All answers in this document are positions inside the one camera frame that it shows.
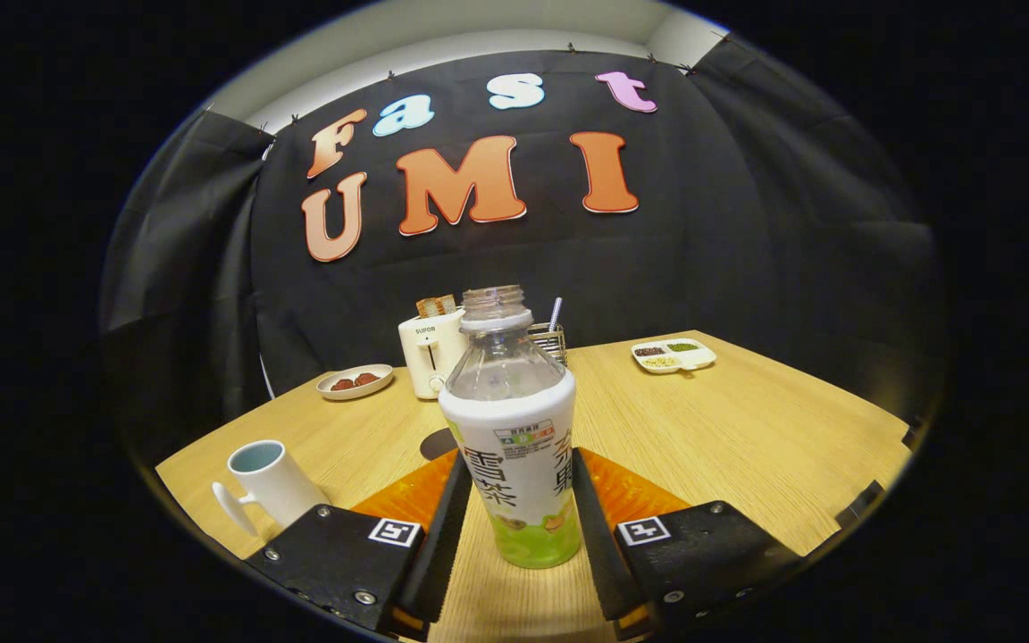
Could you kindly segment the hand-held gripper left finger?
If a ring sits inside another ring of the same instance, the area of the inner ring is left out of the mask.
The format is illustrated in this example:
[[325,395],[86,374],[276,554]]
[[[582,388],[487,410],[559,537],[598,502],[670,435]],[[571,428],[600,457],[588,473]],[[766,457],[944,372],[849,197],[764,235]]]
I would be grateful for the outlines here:
[[247,564],[344,622],[426,640],[440,618],[472,487],[450,449],[356,507],[315,505]]

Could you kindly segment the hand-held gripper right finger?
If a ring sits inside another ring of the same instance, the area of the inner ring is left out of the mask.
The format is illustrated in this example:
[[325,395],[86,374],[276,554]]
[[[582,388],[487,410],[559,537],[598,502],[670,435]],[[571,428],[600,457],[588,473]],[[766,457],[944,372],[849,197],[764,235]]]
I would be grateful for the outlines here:
[[588,448],[574,449],[572,468],[593,583],[618,639],[718,620],[804,562],[728,502],[691,505]]

